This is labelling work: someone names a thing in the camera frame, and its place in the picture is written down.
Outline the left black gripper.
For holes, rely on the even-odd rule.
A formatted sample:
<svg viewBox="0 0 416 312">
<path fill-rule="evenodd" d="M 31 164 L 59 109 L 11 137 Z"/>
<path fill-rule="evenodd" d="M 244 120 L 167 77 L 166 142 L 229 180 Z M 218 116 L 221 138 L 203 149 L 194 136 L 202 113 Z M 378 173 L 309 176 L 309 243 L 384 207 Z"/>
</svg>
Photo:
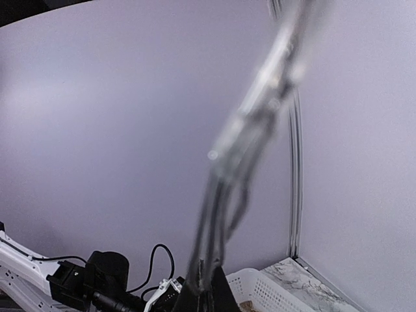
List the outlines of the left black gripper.
<svg viewBox="0 0 416 312">
<path fill-rule="evenodd" d="M 173 311 L 179 293 L 173 289 L 168 289 L 150 307 L 150 311 Z M 122 300 L 110 298 L 95 292 L 92 296 L 92 305 L 98 311 L 144 311 L 149 300 L 141 299 L 138 296 L 127 294 Z"/>
</svg>

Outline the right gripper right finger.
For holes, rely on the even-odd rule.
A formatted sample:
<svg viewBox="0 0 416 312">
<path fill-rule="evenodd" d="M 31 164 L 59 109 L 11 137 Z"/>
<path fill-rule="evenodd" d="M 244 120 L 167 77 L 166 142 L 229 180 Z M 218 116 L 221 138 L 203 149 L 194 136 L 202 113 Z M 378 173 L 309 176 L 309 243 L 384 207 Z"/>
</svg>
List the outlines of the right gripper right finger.
<svg viewBox="0 0 416 312">
<path fill-rule="evenodd" d="M 214 312 L 241 312 L 221 266 L 213 272 L 209 308 Z"/>
</svg>

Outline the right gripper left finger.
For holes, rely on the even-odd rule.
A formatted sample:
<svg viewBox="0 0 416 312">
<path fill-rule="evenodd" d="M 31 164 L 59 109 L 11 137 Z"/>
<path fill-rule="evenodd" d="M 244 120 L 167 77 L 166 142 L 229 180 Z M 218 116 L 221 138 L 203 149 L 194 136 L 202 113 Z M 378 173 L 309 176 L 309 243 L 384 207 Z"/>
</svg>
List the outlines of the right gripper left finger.
<svg viewBox="0 0 416 312">
<path fill-rule="evenodd" d="M 199 292 L 200 274 L 203 269 L 203 261 L 199 259 L 187 273 L 182 290 L 177 297 L 174 311 L 198 312 L 203 311 L 202 293 Z"/>
</svg>

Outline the white plastic basket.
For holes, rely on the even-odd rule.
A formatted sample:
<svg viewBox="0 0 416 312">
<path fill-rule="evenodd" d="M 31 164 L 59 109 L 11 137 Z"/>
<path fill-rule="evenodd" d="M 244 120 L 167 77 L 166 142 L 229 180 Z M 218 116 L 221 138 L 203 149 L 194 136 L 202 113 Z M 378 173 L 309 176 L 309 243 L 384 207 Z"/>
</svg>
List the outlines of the white plastic basket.
<svg viewBox="0 0 416 312">
<path fill-rule="evenodd" d="M 251 300 L 259 311 L 315 311 L 261 271 L 244 268 L 226 279 L 238 304 Z"/>
</svg>

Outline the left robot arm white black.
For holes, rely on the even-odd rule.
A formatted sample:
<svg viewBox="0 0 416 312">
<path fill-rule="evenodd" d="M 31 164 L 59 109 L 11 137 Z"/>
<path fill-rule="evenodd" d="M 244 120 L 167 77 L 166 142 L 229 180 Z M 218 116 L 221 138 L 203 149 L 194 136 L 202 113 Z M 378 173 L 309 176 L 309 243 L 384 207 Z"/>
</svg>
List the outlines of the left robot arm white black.
<svg viewBox="0 0 416 312">
<path fill-rule="evenodd" d="M 98 311 L 171 311 L 184 283 L 183 278 L 164 279 L 145 300 L 127 290 L 129 261 L 122 254 L 94 251 L 81 266 L 74 259 L 37 255 L 1 232 L 1 264 L 78 311 L 89 306 Z"/>
</svg>

